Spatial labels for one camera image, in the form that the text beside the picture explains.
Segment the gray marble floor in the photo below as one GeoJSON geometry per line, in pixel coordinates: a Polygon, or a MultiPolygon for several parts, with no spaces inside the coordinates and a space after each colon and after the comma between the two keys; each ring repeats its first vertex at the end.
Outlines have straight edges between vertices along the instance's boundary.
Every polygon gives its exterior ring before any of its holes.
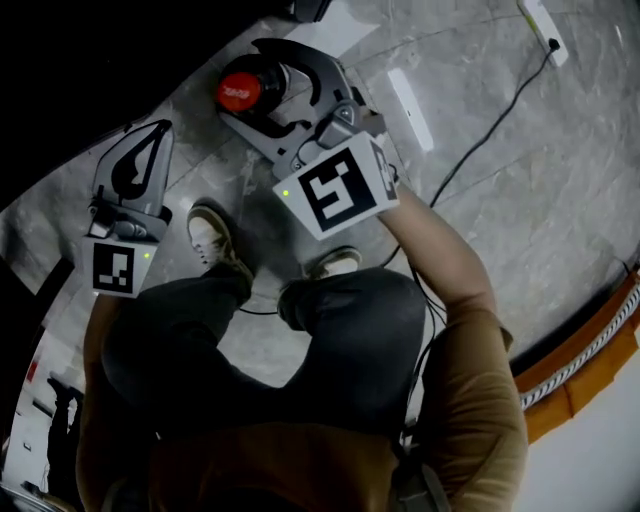
{"type": "MultiPolygon", "coordinates": [[[[619,271],[640,240],[640,13],[635,0],[545,0],[569,60],[548,67],[492,139],[468,160],[437,211],[478,251],[497,291],[500,316],[522,352],[562,323],[619,271]]],[[[347,73],[387,120],[387,151],[429,200],[442,177],[479,139],[543,57],[514,0],[350,0],[352,16],[378,25],[342,56],[347,73]],[[424,153],[390,85],[401,68],[435,141],[424,153]]],[[[185,231],[192,203],[209,196],[236,220],[262,268],[248,307],[270,311],[282,283],[342,244],[366,265],[394,241],[376,220],[323,243],[279,206],[269,164],[216,117],[212,90],[224,64],[256,37],[293,25],[257,23],[187,79],[151,116],[174,123],[166,205],[174,220],[146,286],[200,272],[185,231]]],[[[283,112],[300,112],[297,84],[283,112]]],[[[61,254],[78,267],[96,164],[117,137],[62,166],[1,215],[12,266],[37,289],[61,254]]],[[[392,268],[406,272],[402,256],[392,268]]],[[[93,295],[79,273],[52,308],[50,335],[79,346],[93,295]]],[[[426,329],[430,336],[430,327],[426,329]]],[[[279,385],[304,357],[308,336],[277,317],[237,314],[221,344],[248,373],[279,385]]]]}

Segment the red cap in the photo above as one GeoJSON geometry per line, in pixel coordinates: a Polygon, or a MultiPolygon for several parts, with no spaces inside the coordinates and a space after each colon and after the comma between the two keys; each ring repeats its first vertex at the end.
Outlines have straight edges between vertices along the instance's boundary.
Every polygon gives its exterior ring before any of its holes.
{"type": "Polygon", "coordinates": [[[218,85],[217,100],[231,112],[241,112],[253,107],[262,92],[260,80],[250,73],[232,73],[218,85]]]}

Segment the forearm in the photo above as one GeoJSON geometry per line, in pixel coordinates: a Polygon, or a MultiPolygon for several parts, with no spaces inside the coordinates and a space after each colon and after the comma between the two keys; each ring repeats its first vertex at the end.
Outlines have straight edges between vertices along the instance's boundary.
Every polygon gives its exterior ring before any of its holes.
{"type": "Polygon", "coordinates": [[[400,206],[382,213],[380,220],[449,314],[459,307],[495,312],[489,277],[473,249],[402,184],[398,196],[400,206]]]}

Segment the leg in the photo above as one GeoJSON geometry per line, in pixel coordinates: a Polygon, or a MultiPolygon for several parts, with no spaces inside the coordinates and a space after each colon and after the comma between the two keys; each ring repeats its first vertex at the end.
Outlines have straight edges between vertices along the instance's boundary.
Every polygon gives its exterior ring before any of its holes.
{"type": "Polygon", "coordinates": [[[303,410],[298,421],[397,437],[424,330],[415,284],[380,268],[300,281],[283,293],[280,312],[313,336],[286,386],[303,410]]]}
{"type": "Polygon", "coordinates": [[[197,207],[189,232],[211,268],[201,278],[140,294],[114,323],[103,351],[109,382],[163,436],[251,422],[269,412],[272,391],[216,348],[251,287],[226,226],[197,207]]]}

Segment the sneaker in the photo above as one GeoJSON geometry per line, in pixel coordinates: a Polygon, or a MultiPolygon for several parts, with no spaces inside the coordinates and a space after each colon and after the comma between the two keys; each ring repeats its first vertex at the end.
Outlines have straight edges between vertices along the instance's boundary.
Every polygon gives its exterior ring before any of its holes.
{"type": "Polygon", "coordinates": [[[349,274],[358,270],[361,263],[362,255],[355,247],[340,247],[321,257],[305,277],[316,281],[341,274],[349,274]]]}
{"type": "Polygon", "coordinates": [[[253,283],[253,273],[236,255],[231,233],[220,215],[208,206],[194,206],[187,217],[187,230],[191,246],[207,270],[223,263],[244,274],[249,284],[253,283]]]}

